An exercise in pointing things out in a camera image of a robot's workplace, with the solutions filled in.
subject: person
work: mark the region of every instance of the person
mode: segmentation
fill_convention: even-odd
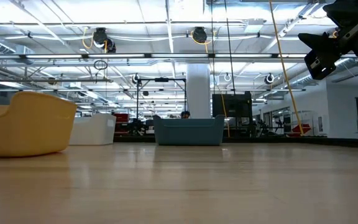
[[[180,117],[181,117],[182,119],[189,119],[189,117],[190,117],[190,112],[189,112],[189,111],[184,111],[184,112],[182,112],[182,113],[180,114]]]

